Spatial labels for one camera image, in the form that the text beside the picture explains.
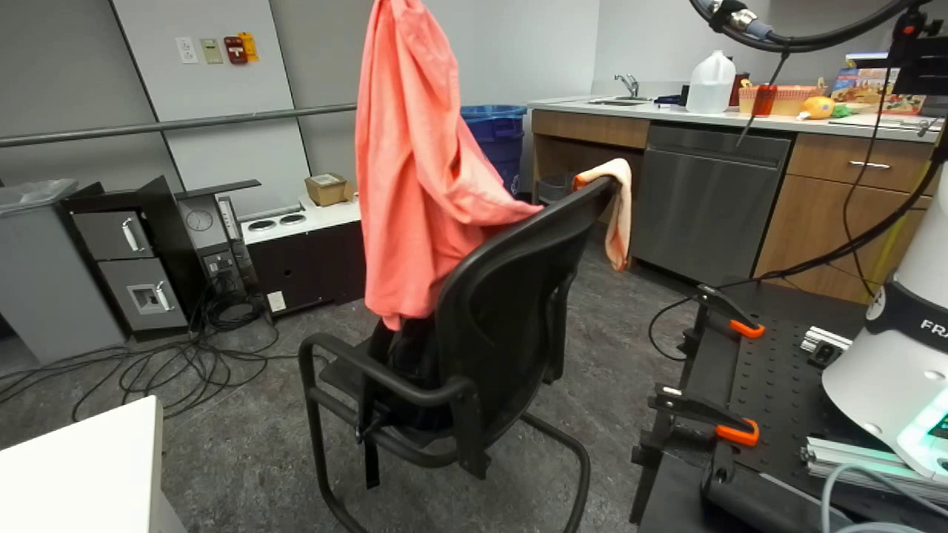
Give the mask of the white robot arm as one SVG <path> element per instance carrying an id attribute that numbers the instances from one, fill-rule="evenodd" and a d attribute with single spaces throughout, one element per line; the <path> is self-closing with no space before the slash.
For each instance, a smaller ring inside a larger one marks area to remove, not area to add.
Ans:
<path id="1" fill-rule="evenodd" d="M 820 369 L 832 434 L 859 464 L 943 492 L 948 486 L 948 181 L 936 190 L 899 270 L 879 283 L 853 342 Z"/>

